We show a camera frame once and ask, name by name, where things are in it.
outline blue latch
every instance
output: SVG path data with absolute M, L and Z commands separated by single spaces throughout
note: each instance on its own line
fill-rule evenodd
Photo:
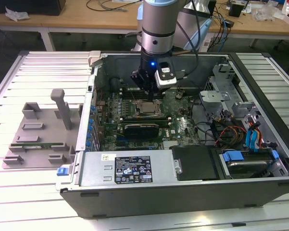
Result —
M 276 150 L 273 150 L 273 151 L 271 152 L 271 154 L 273 155 L 273 157 L 274 157 L 275 160 L 279 159 L 279 154 L 278 154 L 278 152 L 277 152 Z
M 60 167 L 57 170 L 57 176 L 68 176 L 68 167 Z
M 243 157 L 241 151 L 227 151 L 227 152 L 223 153 L 223 158 L 226 162 L 244 160 L 244 157 Z
M 254 152 L 258 152 L 258 149 L 255 147 L 257 138 L 258 138 L 258 133 L 255 130 L 247 131 L 246 146 L 252 149 Z

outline green circuit board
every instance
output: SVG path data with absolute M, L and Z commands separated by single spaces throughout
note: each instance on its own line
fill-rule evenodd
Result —
M 154 100 L 158 114 L 137 114 L 137 103 L 147 100 L 124 99 L 122 94 L 98 94 L 96 106 L 100 127 L 102 127 L 101 151 L 125 150 L 159 150 L 165 149 L 164 143 L 174 141 L 177 145 L 199 144 L 199 136 L 191 123 L 191 103 L 188 97 L 176 99 L 177 90 L 167 90 L 162 99 Z M 127 139 L 124 135 L 125 125 L 128 124 L 157 124 L 158 136 L 148 139 Z

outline metal slatted surface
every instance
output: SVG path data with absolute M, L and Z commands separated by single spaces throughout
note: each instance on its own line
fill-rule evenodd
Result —
M 238 56 L 289 128 L 289 77 L 278 67 L 272 66 L 273 61 L 262 54 Z M 242 84 L 240 87 L 248 101 L 252 101 L 245 87 Z
M 71 108 L 83 102 L 90 74 L 87 52 L 31 52 L 20 58 L 0 93 L 0 231 L 3 230 L 227 230 L 233 222 L 245 222 L 239 230 L 289 229 L 289 194 L 263 208 L 227 209 L 204 212 L 84 220 L 55 190 L 55 169 L 1 168 L 2 158 L 23 117 L 23 102 L 37 101 L 41 108 L 55 108 L 48 100 L 53 87 L 64 88 Z M 59 68 L 56 73 L 51 68 Z M 23 69 L 29 70 L 24 75 Z

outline motherboard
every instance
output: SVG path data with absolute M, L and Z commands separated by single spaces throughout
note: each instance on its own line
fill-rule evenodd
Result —
M 97 91 L 92 100 L 86 151 L 160 150 L 199 144 L 190 97 L 169 89 L 152 101 L 144 92 Z

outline sticker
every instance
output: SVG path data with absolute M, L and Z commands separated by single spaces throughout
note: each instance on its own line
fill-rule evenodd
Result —
M 116 154 L 102 154 L 101 155 L 101 160 L 102 161 L 114 160 L 115 157 L 116 157 Z
M 151 159 L 149 156 L 115 157 L 114 174 L 114 182 L 117 184 L 151 183 Z
M 41 149 L 41 146 L 23 146 L 25 149 Z

